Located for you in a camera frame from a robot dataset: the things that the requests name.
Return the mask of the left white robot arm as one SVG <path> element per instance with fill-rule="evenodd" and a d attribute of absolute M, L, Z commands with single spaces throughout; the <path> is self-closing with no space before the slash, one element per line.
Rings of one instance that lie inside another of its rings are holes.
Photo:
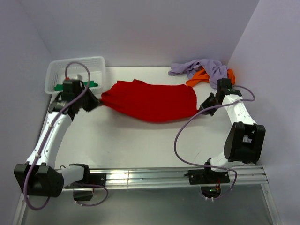
<path fill-rule="evenodd" d="M 69 185 L 86 187 L 91 183 L 89 166 L 70 164 L 56 170 L 55 161 L 63 137 L 80 109 L 87 112 L 101 105 L 99 99 L 87 90 L 64 112 L 69 94 L 61 92 L 50 104 L 46 125 L 33 152 L 25 164 L 17 164 L 14 175 L 24 195 L 58 197 Z"/>

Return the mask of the red t-shirt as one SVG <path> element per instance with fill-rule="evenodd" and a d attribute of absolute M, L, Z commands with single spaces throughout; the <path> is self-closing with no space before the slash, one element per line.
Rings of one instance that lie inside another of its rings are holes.
<path fill-rule="evenodd" d="M 117 81 L 102 93 L 101 100 L 122 114 L 152 123 L 181 120 L 198 112 L 196 93 L 184 84 L 147 84 L 137 79 Z"/>

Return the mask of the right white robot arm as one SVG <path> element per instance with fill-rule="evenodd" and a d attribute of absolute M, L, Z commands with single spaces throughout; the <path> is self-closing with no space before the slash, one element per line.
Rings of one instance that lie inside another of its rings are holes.
<path fill-rule="evenodd" d="M 225 110 L 232 125 L 224 143 L 224 151 L 209 158 L 203 169 L 189 170 L 185 174 L 191 185 L 229 183 L 229 169 L 256 163 L 261 156 L 266 129 L 252 119 L 242 102 L 241 94 L 221 96 L 211 93 L 200 109 L 222 103 L 226 105 Z"/>

